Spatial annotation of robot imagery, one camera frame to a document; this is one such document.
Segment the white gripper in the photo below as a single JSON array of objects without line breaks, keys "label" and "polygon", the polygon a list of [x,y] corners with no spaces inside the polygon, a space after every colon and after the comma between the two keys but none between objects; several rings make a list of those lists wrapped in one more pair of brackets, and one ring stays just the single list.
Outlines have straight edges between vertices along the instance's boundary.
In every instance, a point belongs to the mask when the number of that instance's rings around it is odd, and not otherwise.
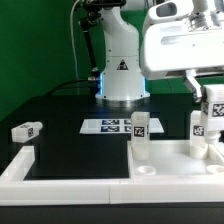
[{"label": "white gripper", "polygon": [[150,26],[141,48],[141,69],[149,80],[162,79],[167,72],[185,71],[184,84],[195,102],[202,99],[194,69],[224,66],[224,31],[189,31],[183,21]]}]

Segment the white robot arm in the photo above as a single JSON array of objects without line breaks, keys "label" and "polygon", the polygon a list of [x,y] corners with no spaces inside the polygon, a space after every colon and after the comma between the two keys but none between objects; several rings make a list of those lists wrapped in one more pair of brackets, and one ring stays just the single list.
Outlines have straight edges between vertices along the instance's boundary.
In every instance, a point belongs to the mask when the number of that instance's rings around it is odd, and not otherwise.
[{"label": "white robot arm", "polygon": [[145,99],[146,80],[184,78],[197,101],[196,78],[224,71],[224,0],[165,0],[150,7],[142,30],[121,12],[141,9],[150,0],[127,0],[122,8],[102,7],[106,67],[97,98],[106,102]]}]

